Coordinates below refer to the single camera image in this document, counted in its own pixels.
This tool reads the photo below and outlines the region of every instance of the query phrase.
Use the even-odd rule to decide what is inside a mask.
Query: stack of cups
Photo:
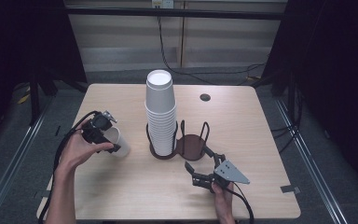
[[[155,70],[149,73],[145,107],[150,141],[156,154],[172,154],[176,147],[173,146],[176,144],[176,136],[173,136],[176,130],[176,101],[169,72]]]

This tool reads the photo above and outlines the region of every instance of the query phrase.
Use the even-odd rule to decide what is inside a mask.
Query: gray carpet
[[[243,68],[232,68],[239,71]],[[186,69],[190,72],[226,72],[226,68]],[[145,83],[149,70],[120,71],[88,73],[90,83]],[[250,76],[259,75],[260,70],[255,69]],[[210,85],[249,85],[253,82],[246,79],[247,74],[237,75],[196,75],[210,83],[187,75],[172,74],[174,84],[201,84]],[[37,192],[46,188],[52,171],[55,150],[61,142],[66,131],[72,126],[77,110],[81,105],[84,93],[58,82],[59,92],[52,99],[43,124],[33,141],[19,172],[14,178],[7,196],[0,207],[0,223],[36,223],[36,209],[40,204]],[[270,129],[284,127],[282,116],[275,104],[277,98],[272,97],[270,85],[256,89],[260,103],[268,120]],[[28,129],[30,121],[30,102],[17,105],[25,89],[13,92],[13,101],[7,115],[3,119],[0,131],[0,176],[6,170],[11,158]],[[42,105],[48,101],[41,93]],[[300,131],[304,137],[313,159],[318,164],[324,178],[336,196],[348,223],[358,223],[358,174],[342,158],[334,142],[324,135],[314,116],[306,105],[303,109]],[[278,149],[289,140],[290,134],[276,139]],[[334,223],[327,211],[324,201],[310,177],[296,145],[291,143],[281,154],[286,172],[293,186],[299,187],[300,193],[296,195],[301,216],[294,220],[256,220],[256,223]],[[80,223],[101,223],[82,221]]]

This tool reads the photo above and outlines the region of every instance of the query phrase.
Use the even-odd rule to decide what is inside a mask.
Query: brown cup holder
[[[209,131],[210,131],[209,124],[207,122],[203,123],[200,136],[198,136],[196,134],[185,134],[185,121],[184,120],[182,120],[180,126],[181,126],[181,131],[182,131],[182,138],[179,140],[176,140],[176,133],[178,130],[178,124],[176,122],[176,130],[173,133],[173,137],[172,137],[172,139],[173,139],[172,153],[168,156],[159,156],[156,153],[155,149],[153,148],[153,144],[150,139],[150,135],[149,135],[149,131],[148,131],[148,124],[146,124],[146,134],[147,134],[147,138],[150,142],[150,147],[149,147],[150,152],[152,153],[152,155],[155,158],[157,158],[159,160],[168,160],[168,159],[174,157],[176,154],[179,154],[181,157],[183,157],[184,159],[186,159],[188,161],[197,161],[205,155],[203,148],[206,147],[206,141],[208,140]],[[204,139],[202,139],[202,135],[203,135],[205,127],[207,127],[208,130],[206,132],[206,136],[205,136],[205,140],[204,140]]]

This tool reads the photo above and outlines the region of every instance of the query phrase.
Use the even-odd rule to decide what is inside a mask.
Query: wooden table
[[[145,85],[89,86],[75,122],[92,110],[108,110],[118,119],[131,152],[125,158],[107,152],[93,155],[76,171],[76,218],[99,220],[211,220],[216,219],[213,195],[192,186],[185,159],[163,161],[152,156],[145,133]],[[186,133],[200,135],[204,121],[211,131],[207,146],[225,154],[251,181],[239,184],[255,218],[296,218],[300,210],[266,118],[251,87],[174,85],[178,123]],[[200,99],[203,93],[209,102]],[[205,155],[190,164],[210,174],[213,159]],[[243,202],[234,196],[236,219],[248,218]]]

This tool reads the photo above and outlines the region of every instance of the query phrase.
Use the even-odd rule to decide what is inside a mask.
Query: wall outlet
[[[162,0],[163,8],[173,8],[173,0]]]
[[[162,0],[152,0],[152,8],[162,8]]]

